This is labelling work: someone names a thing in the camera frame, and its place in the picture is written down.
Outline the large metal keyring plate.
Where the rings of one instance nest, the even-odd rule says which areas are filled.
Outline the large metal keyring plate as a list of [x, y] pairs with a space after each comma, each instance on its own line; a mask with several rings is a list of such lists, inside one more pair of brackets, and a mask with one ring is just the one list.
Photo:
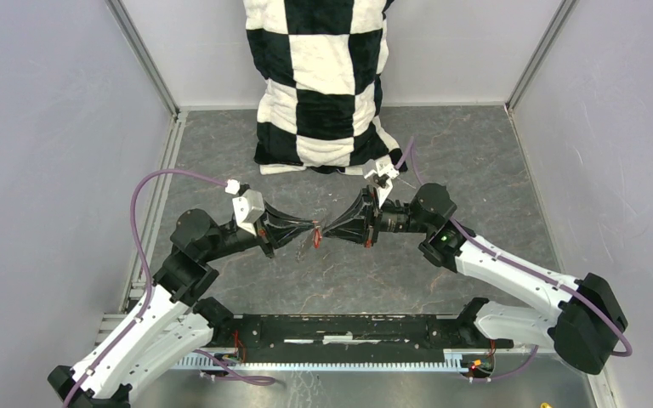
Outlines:
[[298, 249], [295, 253], [295, 260], [300, 263], [305, 260], [307, 253], [311, 250], [314, 249], [312, 245], [312, 235], [313, 235], [313, 229], [315, 225], [320, 225], [321, 226], [321, 232], [322, 232], [322, 240], [324, 239], [324, 229], [328, 226], [329, 221], [324, 218], [319, 221], [314, 221], [313, 222], [313, 228], [305, 233], [304, 238], [302, 239], [301, 243], [298, 246]]

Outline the red tag key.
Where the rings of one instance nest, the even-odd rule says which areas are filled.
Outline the red tag key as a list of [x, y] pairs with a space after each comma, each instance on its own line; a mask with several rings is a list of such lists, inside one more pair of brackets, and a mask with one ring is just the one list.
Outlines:
[[313, 235], [312, 235], [312, 245], [314, 249], [318, 249], [320, 247], [321, 240], [322, 240], [321, 226], [315, 225], [313, 229]]

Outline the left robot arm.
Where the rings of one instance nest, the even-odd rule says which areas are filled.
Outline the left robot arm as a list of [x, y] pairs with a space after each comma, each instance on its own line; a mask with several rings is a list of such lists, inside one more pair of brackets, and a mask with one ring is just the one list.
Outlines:
[[271, 258], [315, 227], [243, 196], [233, 204], [226, 224], [201, 209], [183, 213], [170, 237], [171, 253], [129, 314], [89, 355], [52, 370], [48, 382], [65, 407], [129, 407], [187, 354], [231, 340], [233, 314], [204, 296], [219, 277], [209, 262], [252, 247]]

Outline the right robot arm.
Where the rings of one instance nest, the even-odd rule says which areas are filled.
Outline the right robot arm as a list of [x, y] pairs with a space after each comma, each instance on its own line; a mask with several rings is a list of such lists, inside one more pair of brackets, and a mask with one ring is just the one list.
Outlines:
[[434, 266], [483, 281], [523, 302], [488, 301], [457, 323], [459, 340], [478, 347], [487, 339], [551, 348], [569, 366], [596, 375], [612, 356], [632, 353], [628, 323], [609, 282], [545, 269], [493, 245], [453, 217], [457, 206], [442, 184], [422, 185], [408, 203], [364, 188], [348, 210], [324, 228], [325, 238], [371, 247], [382, 233], [423, 233], [418, 248]]

